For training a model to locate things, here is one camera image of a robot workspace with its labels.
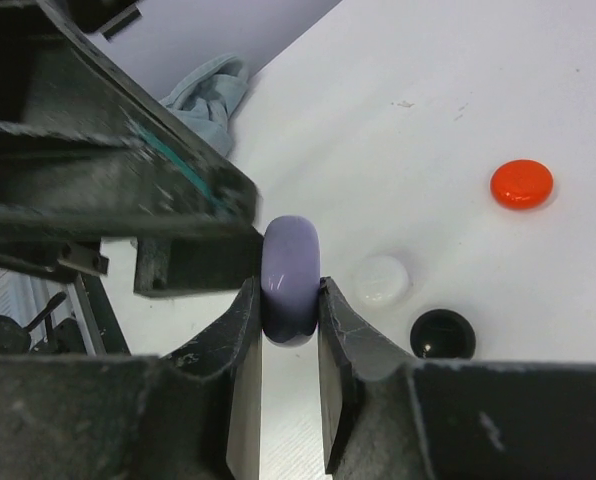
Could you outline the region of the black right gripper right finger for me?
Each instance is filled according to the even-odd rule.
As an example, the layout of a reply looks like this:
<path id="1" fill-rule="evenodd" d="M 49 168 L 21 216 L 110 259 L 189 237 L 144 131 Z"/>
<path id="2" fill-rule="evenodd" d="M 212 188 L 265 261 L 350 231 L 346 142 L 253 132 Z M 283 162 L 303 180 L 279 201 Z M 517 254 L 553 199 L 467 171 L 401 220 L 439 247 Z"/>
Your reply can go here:
<path id="1" fill-rule="evenodd" d="M 596 364 L 419 359 L 328 277 L 318 361 L 335 479 L 596 479 Z"/>

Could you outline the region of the white earbud charging case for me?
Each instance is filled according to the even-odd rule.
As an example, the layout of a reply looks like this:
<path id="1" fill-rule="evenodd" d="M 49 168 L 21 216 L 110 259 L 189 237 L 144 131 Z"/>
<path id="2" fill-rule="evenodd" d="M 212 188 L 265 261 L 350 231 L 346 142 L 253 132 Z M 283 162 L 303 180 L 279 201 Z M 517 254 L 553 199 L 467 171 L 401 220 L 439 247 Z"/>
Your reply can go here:
<path id="1" fill-rule="evenodd" d="M 372 256 L 357 267 L 353 275 L 356 296 L 369 307 L 383 308 L 397 302 L 411 286 L 402 262 L 388 255 Z"/>

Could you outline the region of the purple earbud charging case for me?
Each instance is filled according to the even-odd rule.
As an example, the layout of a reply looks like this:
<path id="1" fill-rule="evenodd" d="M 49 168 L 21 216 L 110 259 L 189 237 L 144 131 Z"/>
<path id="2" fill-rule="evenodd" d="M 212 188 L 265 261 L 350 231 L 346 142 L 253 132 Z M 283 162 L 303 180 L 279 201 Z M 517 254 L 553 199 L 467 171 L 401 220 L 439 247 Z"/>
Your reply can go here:
<path id="1" fill-rule="evenodd" d="M 282 346 L 306 343 L 317 325 L 320 245 L 304 217 L 281 216 L 267 227 L 261 257 L 262 326 Z"/>

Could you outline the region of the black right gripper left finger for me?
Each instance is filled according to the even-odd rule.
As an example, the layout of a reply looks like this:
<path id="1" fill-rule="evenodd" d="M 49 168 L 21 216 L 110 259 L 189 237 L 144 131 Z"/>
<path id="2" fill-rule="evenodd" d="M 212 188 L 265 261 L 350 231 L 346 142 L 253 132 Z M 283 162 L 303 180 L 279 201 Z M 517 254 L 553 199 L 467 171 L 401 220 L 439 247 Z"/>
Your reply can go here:
<path id="1" fill-rule="evenodd" d="M 255 479 L 260 288 L 164 358 L 0 355 L 0 479 Z"/>

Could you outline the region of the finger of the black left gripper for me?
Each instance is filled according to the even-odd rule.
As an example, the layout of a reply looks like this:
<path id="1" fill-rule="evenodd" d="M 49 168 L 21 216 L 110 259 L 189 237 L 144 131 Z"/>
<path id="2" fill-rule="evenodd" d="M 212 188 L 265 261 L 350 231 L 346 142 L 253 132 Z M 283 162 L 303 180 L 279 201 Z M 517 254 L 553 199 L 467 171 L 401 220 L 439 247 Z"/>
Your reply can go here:
<path id="1" fill-rule="evenodd" d="M 248 230 L 258 191 L 55 1 L 0 1 L 0 241 Z"/>
<path id="2" fill-rule="evenodd" d="M 134 293 L 169 298 L 238 290 L 260 271 L 263 236 L 140 239 Z"/>

